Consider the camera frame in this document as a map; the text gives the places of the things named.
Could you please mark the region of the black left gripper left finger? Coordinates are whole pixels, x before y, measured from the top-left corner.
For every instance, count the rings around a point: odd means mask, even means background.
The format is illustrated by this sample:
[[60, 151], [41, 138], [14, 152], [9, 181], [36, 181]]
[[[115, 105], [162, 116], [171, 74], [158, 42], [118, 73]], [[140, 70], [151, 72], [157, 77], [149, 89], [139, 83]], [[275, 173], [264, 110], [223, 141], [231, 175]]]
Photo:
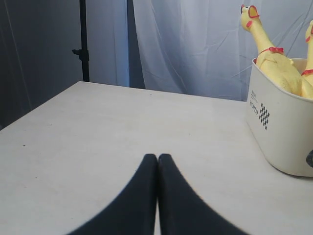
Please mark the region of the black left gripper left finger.
[[131, 180], [114, 200], [69, 234], [153, 235], [157, 185], [157, 157], [146, 154]]

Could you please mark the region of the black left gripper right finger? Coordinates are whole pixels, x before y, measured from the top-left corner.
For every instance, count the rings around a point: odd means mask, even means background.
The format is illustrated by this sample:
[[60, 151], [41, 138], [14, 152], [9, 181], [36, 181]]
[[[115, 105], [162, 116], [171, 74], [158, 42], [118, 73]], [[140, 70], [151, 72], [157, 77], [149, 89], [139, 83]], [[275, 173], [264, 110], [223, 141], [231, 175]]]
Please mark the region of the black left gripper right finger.
[[245, 235], [211, 209], [185, 180], [170, 154], [158, 158], [158, 210], [162, 235]]

